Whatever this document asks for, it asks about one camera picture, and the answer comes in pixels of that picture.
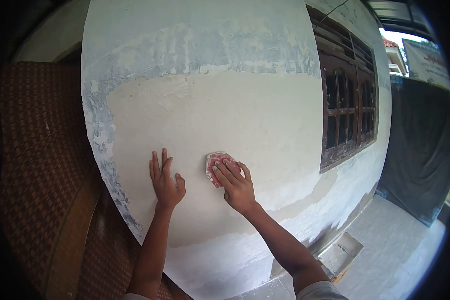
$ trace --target brown woven mat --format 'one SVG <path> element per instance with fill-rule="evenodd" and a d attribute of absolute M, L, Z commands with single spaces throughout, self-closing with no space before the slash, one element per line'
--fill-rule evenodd
<path fill-rule="evenodd" d="M 140 249 L 108 190 L 104 189 L 88 232 L 77 299 L 120 299 L 130 283 Z M 157 298 L 191 299 L 165 274 Z"/>
<path fill-rule="evenodd" d="M 80 84 L 79 67 L 23 62 L 3 68 L 0 223 L 42 296 L 117 299 L 140 246 L 104 188 Z M 164 276 L 159 299 L 189 297 Z"/>

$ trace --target plastered wall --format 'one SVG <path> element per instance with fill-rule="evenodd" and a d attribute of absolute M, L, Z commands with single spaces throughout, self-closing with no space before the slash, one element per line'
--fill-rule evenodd
<path fill-rule="evenodd" d="M 328 13 L 340 2 L 309 4 Z M 300 241 L 341 227 L 380 178 L 391 118 L 382 38 L 359 0 L 330 16 L 374 51 L 379 124 L 372 145 L 320 174 L 322 81 L 303 1 L 90 3 L 81 84 L 95 159 L 142 242 L 156 203 L 148 161 L 168 148 L 187 193 L 172 218 L 164 271 L 196 300 L 251 290 L 270 279 L 273 263 L 206 178 L 207 154 L 245 162 L 257 200 Z"/>
<path fill-rule="evenodd" d="M 24 42 L 15 62 L 51 63 L 83 38 L 90 0 L 72 0 L 50 15 Z"/>

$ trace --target wire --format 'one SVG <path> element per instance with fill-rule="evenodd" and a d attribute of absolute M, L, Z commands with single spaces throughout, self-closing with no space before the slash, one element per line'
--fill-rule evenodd
<path fill-rule="evenodd" d="M 323 17 L 323 19 L 322 19 L 319 23 L 322 23 L 322 22 L 328 17 L 328 15 L 330 15 L 331 13 L 333 13 L 337 8 L 339 8 L 340 6 L 344 5 L 344 4 L 347 3 L 347 2 L 348 2 L 348 0 L 345 0 L 345 2 L 343 2 L 343 3 L 340 4 L 339 6 L 335 7 L 334 9 L 332 9 L 328 14 L 326 14 L 326 15 Z"/>

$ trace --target building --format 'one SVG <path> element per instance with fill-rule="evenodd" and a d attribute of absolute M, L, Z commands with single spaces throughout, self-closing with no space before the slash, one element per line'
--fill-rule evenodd
<path fill-rule="evenodd" d="M 385 45 L 385 51 L 387 51 L 388 55 L 390 75 L 405 76 L 407 74 L 407 67 L 398 44 L 385 38 L 383 39 L 383 44 Z"/>
<path fill-rule="evenodd" d="M 149 154 L 168 148 L 187 195 L 164 271 L 192 298 L 226 299 L 283 272 L 206 178 L 207 154 L 246 163 L 257 200 L 312 247 L 372 199 L 390 135 L 393 60 L 360 0 L 332 13 L 340 1 L 87 4 L 74 0 L 46 20 L 17 61 L 53 62 L 82 41 L 90 145 L 140 243 L 156 201 Z M 54 57 L 36 50 L 46 44 Z"/>

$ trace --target window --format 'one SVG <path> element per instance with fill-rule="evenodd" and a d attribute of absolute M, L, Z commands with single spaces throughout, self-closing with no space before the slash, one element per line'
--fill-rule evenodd
<path fill-rule="evenodd" d="M 370 48 L 322 12 L 307 8 L 323 86 L 323 170 L 373 142 L 375 69 Z"/>

